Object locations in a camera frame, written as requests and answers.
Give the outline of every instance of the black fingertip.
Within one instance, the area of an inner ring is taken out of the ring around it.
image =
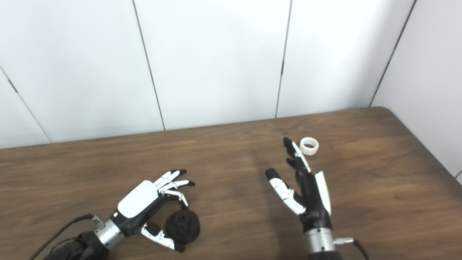
[[[146,225],[146,230],[153,236],[159,235],[162,230],[156,223],[149,221]]]
[[[289,138],[287,137],[284,137],[284,146],[289,148],[289,147],[292,147],[292,140],[290,140]]]
[[[290,165],[292,168],[295,168],[295,161],[292,160],[291,158],[287,158],[286,162],[288,165]]]
[[[180,253],[184,252],[185,246],[183,244],[173,241],[173,246],[175,247],[175,251],[178,251]]]
[[[268,180],[272,180],[274,178],[281,179],[279,174],[273,168],[270,168],[270,169],[266,170],[265,174],[266,174],[266,178],[268,178]]]
[[[295,148],[293,147],[293,141],[287,137],[284,137],[284,146],[286,147],[287,149],[287,153],[294,157],[295,156]]]

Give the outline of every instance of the white plastic ring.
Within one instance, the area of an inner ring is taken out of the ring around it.
[[[305,155],[315,154],[318,148],[318,141],[312,137],[305,137],[300,141],[300,151],[302,151],[302,153],[304,153]]]

